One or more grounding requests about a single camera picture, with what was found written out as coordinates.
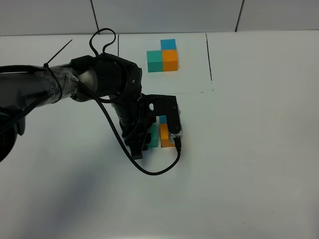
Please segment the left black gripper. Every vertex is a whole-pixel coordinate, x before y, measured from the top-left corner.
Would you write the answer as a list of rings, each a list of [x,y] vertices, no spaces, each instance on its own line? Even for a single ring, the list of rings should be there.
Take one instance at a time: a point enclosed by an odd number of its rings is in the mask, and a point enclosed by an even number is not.
[[[147,133],[155,119],[146,117],[148,107],[146,106],[145,94],[127,95],[120,97],[119,93],[112,94],[112,107],[115,109],[122,138],[125,145],[130,148],[132,159],[143,159],[143,148]]]

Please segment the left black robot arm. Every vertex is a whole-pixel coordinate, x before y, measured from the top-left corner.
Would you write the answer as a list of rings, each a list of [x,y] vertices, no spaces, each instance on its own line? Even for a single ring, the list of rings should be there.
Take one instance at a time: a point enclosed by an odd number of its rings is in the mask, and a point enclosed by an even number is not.
[[[50,67],[2,66],[0,69],[0,157],[12,150],[25,131],[25,118],[36,107],[65,98],[111,104],[120,121],[117,135],[132,159],[141,159],[150,140],[149,100],[142,93],[142,70],[133,62],[111,54],[83,56]]]

